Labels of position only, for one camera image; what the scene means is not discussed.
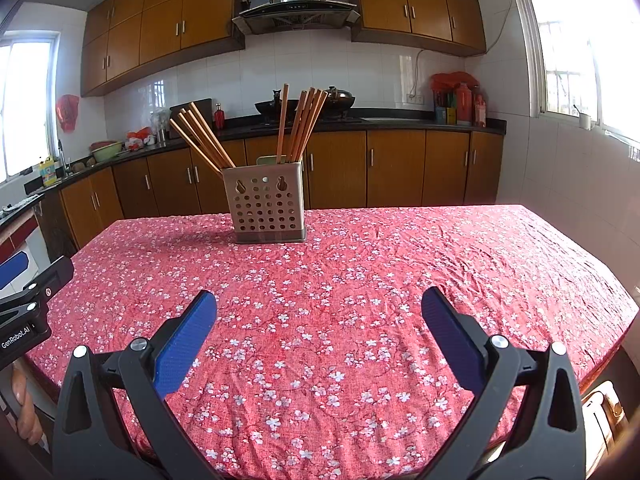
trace red floral tablecloth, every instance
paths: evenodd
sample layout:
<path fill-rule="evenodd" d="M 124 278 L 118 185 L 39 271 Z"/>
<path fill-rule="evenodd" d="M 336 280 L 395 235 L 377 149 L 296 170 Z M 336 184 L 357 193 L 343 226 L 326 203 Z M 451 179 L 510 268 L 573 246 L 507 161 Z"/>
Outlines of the red floral tablecloth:
<path fill-rule="evenodd" d="M 583 383 L 638 310 L 606 266 L 522 206 L 305 219 L 306 243 L 248 246 L 228 215 L 117 222 L 74 257 L 31 359 L 61 384 L 76 345 L 122 349 L 205 288 L 218 320 L 167 401 L 210 463 L 244 478 L 386 478 L 424 466 L 472 400 L 420 316 L 426 288 L 518 346 L 563 341 Z"/>

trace finger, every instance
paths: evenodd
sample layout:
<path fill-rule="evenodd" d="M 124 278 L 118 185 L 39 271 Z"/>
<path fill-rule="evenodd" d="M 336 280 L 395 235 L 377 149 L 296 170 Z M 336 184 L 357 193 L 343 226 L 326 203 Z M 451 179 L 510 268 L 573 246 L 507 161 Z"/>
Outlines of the finger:
<path fill-rule="evenodd" d="M 33 406 L 33 399 L 31 399 L 31 394 L 27 392 L 24 396 L 24 404 L 20 410 L 20 417 L 18 417 L 18 435 L 20 435 L 20 438 L 29 437 L 35 419 L 36 410 Z"/>
<path fill-rule="evenodd" d="M 29 435 L 28 443 L 33 446 L 42 438 L 42 425 L 40 424 L 40 419 L 38 416 L 35 416 L 33 429 L 31 430 L 31 434 Z"/>
<path fill-rule="evenodd" d="M 18 403 L 24 404 L 24 397 L 27 393 L 27 377 L 14 366 L 14 373 L 11 375 L 11 389 Z"/>

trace range hood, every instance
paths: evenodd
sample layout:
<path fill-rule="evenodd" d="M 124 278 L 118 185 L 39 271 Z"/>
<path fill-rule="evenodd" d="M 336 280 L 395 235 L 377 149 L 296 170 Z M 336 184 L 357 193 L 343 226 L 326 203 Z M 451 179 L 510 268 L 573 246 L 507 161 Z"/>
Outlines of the range hood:
<path fill-rule="evenodd" d="M 245 35 L 302 28 L 342 28 L 360 15 L 355 4 L 333 0 L 272 0 L 244 10 L 232 21 Z"/>

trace silver screw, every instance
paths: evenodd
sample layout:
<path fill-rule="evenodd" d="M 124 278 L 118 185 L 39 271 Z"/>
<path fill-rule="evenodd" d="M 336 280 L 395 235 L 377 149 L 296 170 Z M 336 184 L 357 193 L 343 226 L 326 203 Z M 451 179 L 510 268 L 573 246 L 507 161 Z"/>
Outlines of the silver screw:
<path fill-rule="evenodd" d="M 507 346 L 509 346 L 509 340 L 503 335 L 494 335 L 491 338 L 491 344 L 496 348 L 507 348 Z"/>
<path fill-rule="evenodd" d="M 86 355 L 86 346 L 80 345 L 74 348 L 74 357 L 84 357 Z"/>
<path fill-rule="evenodd" d="M 554 341 L 553 343 L 551 343 L 551 349 L 558 355 L 566 354 L 566 346 L 564 346 L 559 341 Z"/>
<path fill-rule="evenodd" d="M 144 350 L 146 348 L 146 339 L 143 337 L 134 339 L 129 346 L 132 350 L 140 352 L 141 350 Z"/>

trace plastic bowl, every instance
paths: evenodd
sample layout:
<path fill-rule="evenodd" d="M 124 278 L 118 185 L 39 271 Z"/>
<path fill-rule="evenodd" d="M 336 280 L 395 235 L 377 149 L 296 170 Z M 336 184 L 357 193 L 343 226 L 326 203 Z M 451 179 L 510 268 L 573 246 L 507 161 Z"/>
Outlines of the plastic bowl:
<path fill-rule="evenodd" d="M 96 162 L 104 162 L 105 160 L 109 160 L 110 158 L 116 156 L 121 151 L 122 143 L 114 142 L 113 144 L 109 144 L 108 146 L 103 146 L 102 148 L 93 150 L 91 153 L 95 157 Z"/>

